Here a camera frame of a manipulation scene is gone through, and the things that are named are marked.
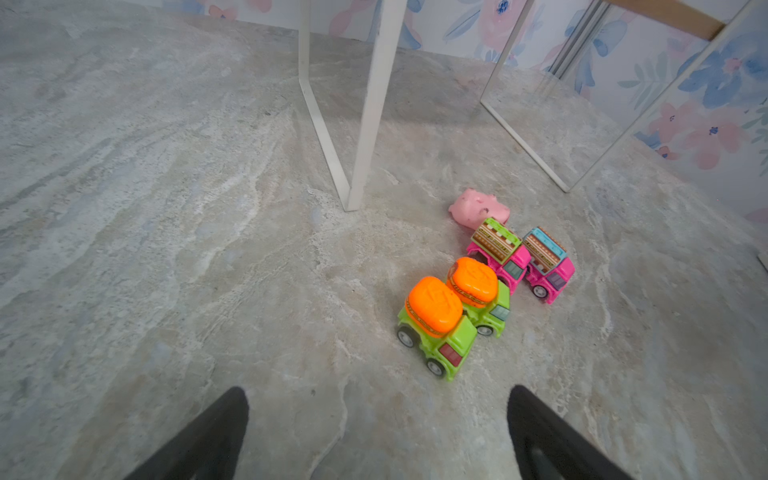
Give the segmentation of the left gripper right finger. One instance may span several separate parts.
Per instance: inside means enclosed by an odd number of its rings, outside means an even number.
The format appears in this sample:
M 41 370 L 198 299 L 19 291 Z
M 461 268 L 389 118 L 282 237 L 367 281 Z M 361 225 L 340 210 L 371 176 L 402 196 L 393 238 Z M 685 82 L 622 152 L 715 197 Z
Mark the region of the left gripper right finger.
M 523 479 L 631 479 L 523 385 L 510 391 L 507 423 Z

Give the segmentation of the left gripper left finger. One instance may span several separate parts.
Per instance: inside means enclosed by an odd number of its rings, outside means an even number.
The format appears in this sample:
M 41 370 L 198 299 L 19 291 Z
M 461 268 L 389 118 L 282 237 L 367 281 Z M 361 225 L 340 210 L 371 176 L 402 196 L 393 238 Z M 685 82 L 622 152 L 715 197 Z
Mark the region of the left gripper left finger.
M 127 477 L 232 479 L 248 420 L 246 393 L 232 387 Z

